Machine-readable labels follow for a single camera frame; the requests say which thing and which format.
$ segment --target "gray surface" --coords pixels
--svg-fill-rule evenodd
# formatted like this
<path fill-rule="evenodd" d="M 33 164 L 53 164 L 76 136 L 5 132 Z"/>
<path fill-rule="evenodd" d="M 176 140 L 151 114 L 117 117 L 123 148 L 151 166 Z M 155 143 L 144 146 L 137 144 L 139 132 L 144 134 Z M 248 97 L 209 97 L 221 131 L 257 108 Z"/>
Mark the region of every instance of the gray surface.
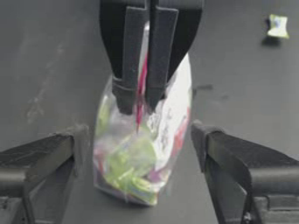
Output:
<path fill-rule="evenodd" d="M 298 0 L 209 0 L 191 49 L 192 117 L 298 156 Z M 111 72 L 97 0 L 0 3 L 0 150 L 75 123 L 93 126 Z M 262 45 L 270 13 L 290 17 L 290 40 Z M 65 224 L 215 224 L 189 136 L 155 208 L 128 206 L 92 187 L 91 163 L 71 194 Z"/>

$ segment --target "black table surface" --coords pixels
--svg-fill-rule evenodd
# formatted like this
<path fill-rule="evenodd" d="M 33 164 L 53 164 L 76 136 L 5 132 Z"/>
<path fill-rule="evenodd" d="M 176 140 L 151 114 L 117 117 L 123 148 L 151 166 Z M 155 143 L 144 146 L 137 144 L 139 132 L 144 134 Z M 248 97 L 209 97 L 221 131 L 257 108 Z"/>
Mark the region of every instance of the black table surface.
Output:
<path fill-rule="evenodd" d="M 207 0 L 191 68 L 192 119 L 299 159 L 298 9 L 296 0 Z M 288 16 L 290 40 L 266 40 L 271 13 Z M 99 0 L 3 0 L 0 27 L 0 151 L 75 124 L 92 132 L 111 74 Z M 189 134 L 153 208 L 93 188 L 87 153 L 64 224 L 216 223 Z"/>

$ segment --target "plastic bag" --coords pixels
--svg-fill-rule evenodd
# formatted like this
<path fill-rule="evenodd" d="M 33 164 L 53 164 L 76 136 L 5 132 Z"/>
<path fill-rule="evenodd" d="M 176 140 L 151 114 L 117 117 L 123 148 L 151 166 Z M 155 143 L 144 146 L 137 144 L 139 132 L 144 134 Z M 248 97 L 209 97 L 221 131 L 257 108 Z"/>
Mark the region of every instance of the plastic bag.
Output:
<path fill-rule="evenodd" d="M 169 81 L 155 112 L 145 111 L 145 66 L 135 113 L 117 110 L 108 81 L 97 113 L 93 145 L 95 186 L 125 202 L 153 206 L 172 173 L 189 122 L 192 77 L 188 55 Z"/>

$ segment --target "clear plastic bag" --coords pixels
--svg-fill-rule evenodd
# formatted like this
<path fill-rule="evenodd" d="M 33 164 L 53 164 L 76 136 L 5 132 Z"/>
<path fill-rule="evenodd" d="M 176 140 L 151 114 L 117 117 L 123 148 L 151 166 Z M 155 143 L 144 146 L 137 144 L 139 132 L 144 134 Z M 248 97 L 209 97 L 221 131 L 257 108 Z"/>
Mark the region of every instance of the clear plastic bag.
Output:
<path fill-rule="evenodd" d="M 192 77 L 188 55 L 152 114 L 147 113 L 143 100 L 145 67 L 140 70 L 132 115 L 120 114 L 112 80 L 107 83 L 97 113 L 93 176 L 95 186 L 103 192 L 125 202 L 153 206 L 172 173 L 189 122 Z"/>

